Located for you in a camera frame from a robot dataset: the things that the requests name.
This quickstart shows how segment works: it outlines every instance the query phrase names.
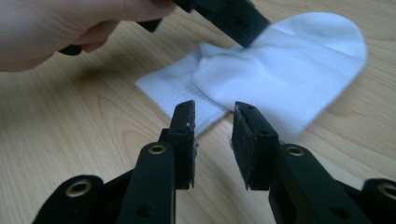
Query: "white sock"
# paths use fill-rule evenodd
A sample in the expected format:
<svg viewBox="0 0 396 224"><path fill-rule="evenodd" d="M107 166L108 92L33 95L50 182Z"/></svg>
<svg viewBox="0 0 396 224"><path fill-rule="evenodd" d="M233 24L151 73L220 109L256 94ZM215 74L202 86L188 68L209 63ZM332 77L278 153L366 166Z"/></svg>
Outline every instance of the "white sock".
<svg viewBox="0 0 396 224"><path fill-rule="evenodd" d="M195 100L198 133L226 113L223 107L233 110L241 101L256 106L290 142L351 83L366 57L352 21L311 12L271 25L248 49L202 44L136 85L165 112L171 109L170 116L174 105Z"/></svg>

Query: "finger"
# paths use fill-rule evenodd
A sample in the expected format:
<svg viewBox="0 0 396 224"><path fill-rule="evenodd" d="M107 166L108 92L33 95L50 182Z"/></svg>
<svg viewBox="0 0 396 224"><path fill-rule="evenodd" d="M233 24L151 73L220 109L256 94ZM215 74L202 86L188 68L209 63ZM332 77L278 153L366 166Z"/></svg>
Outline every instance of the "finger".
<svg viewBox="0 0 396 224"><path fill-rule="evenodd" d="M106 42L110 34L119 24L118 21L103 21L94 25L73 42L74 45Z"/></svg>
<svg viewBox="0 0 396 224"><path fill-rule="evenodd" d="M176 8L172 0L69 0L63 4L76 22L90 26L99 21L152 21Z"/></svg>

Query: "wooden table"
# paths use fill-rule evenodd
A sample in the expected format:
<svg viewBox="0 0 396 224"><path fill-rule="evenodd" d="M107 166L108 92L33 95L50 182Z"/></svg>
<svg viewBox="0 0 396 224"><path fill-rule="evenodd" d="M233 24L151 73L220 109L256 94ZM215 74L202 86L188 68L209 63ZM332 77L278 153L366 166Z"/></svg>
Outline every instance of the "wooden table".
<svg viewBox="0 0 396 224"><path fill-rule="evenodd" d="M367 178L396 180L395 1L254 3L271 21L330 11L359 25L367 66L295 143L352 187ZM0 74L0 223L31 222L72 176L107 182L134 168L140 148L170 123L135 81L204 41L234 45L199 14L178 9L154 35L123 22L92 54L56 54L33 70ZM229 146L232 122L230 113L197 139L196 186L177 192L177 223L274 223L267 192L245 190Z"/></svg>

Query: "black plastic part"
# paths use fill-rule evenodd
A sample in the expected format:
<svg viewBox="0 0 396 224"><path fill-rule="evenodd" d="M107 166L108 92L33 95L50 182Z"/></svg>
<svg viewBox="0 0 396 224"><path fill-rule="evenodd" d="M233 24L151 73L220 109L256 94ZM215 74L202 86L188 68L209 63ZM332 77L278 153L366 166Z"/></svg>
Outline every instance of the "black plastic part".
<svg viewBox="0 0 396 224"><path fill-rule="evenodd" d="M374 223L396 223L396 182L369 179L361 190L361 209Z"/></svg>
<svg viewBox="0 0 396 224"><path fill-rule="evenodd" d="M270 22L248 0L197 0L195 10L247 48Z"/></svg>
<svg viewBox="0 0 396 224"><path fill-rule="evenodd" d="M145 28L147 31L153 33L160 25L160 23L161 23L161 19L155 21L140 21L137 24Z"/></svg>
<svg viewBox="0 0 396 224"><path fill-rule="evenodd" d="M282 223L289 212L286 208L293 206L295 220L285 223L371 223L306 148L280 146L275 166L280 182L271 186L270 204L274 215L282 215L275 216L276 222ZM292 204L285 206L284 197L277 198L282 194L289 195Z"/></svg>
<svg viewBox="0 0 396 224"><path fill-rule="evenodd" d="M82 52L82 48L81 45L69 45L64 49L59 50L58 52L69 56L76 56Z"/></svg>
<svg viewBox="0 0 396 224"><path fill-rule="evenodd" d="M175 150L176 189L194 187L197 146L194 137L195 102L187 101L175 107L167 133L167 142Z"/></svg>
<svg viewBox="0 0 396 224"><path fill-rule="evenodd" d="M35 224L98 223L104 184L94 175L79 175L62 183L43 204Z"/></svg>
<svg viewBox="0 0 396 224"><path fill-rule="evenodd" d="M231 141L247 189L268 190L278 134L256 107L235 103Z"/></svg>
<svg viewBox="0 0 396 224"><path fill-rule="evenodd" d="M166 143L143 147L117 223L175 223L174 150Z"/></svg>

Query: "wood grain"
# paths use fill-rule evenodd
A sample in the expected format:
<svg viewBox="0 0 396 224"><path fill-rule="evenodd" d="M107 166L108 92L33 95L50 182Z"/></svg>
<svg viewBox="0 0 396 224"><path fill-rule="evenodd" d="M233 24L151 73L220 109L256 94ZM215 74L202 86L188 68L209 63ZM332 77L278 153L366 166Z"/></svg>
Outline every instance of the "wood grain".
<svg viewBox="0 0 396 224"><path fill-rule="evenodd" d="M369 61L353 84L295 142L355 188L396 180L396 2L256 0L271 21L330 11L358 24ZM0 74L0 223L30 223L66 179L106 182L134 168L140 148L170 119L134 82L199 43L234 42L180 9L153 35L122 22L92 54L60 54L22 73ZM177 192L177 223L274 223L267 192L246 191L229 146L232 114L199 137L196 187Z"/></svg>

